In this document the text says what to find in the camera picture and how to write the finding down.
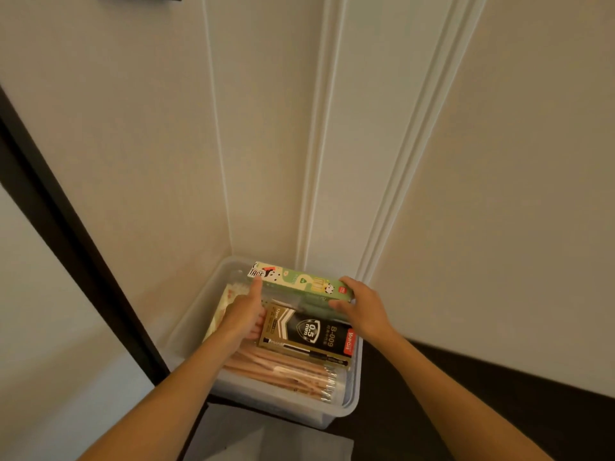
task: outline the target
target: black metal bar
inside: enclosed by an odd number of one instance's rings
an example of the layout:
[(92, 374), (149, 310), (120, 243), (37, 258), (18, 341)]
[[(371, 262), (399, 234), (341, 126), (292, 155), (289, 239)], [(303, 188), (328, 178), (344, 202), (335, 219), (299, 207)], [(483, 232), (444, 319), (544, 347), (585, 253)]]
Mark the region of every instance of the black metal bar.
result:
[(151, 382), (163, 381), (162, 356), (2, 88), (0, 183)]

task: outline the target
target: red label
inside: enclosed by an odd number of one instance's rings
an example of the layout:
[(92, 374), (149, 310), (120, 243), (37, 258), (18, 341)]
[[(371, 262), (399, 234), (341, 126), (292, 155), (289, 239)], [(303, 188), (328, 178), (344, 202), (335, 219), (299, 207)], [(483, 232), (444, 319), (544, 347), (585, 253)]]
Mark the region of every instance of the red label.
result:
[(354, 341), (356, 337), (357, 337), (357, 334), (351, 328), (346, 334), (346, 345), (344, 346), (344, 354), (348, 354), (349, 356), (352, 356), (352, 353), (354, 353)]

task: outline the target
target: plastic pencil package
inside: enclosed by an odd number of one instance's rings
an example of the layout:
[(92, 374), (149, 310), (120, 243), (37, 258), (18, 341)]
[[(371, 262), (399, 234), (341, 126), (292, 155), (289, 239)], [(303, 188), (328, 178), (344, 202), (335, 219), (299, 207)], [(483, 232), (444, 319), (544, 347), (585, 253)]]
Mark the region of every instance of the plastic pencil package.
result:
[(254, 342), (243, 341), (227, 360), (225, 369), (325, 403), (344, 403), (345, 369), (269, 351)]

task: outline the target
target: person's left hand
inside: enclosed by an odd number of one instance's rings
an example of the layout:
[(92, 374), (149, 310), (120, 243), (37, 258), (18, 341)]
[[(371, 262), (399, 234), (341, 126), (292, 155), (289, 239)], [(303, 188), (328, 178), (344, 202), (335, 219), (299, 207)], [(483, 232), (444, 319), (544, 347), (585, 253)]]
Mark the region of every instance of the person's left hand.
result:
[(258, 339), (265, 322), (265, 309), (261, 305), (262, 288), (263, 278), (256, 276), (250, 285), (250, 292), (238, 295), (226, 308), (218, 330), (229, 333), (238, 342), (244, 338)]

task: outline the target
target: person's right hand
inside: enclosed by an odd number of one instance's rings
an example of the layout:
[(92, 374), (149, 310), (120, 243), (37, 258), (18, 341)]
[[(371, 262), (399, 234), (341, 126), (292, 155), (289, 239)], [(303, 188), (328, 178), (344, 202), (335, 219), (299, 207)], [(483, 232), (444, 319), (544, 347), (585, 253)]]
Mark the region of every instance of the person's right hand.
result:
[(386, 316), (384, 304), (376, 291), (350, 277), (342, 277), (340, 281), (352, 288), (356, 303), (332, 299), (329, 301), (329, 306), (346, 314), (350, 324), (361, 337), (375, 345), (375, 342), (394, 331)]

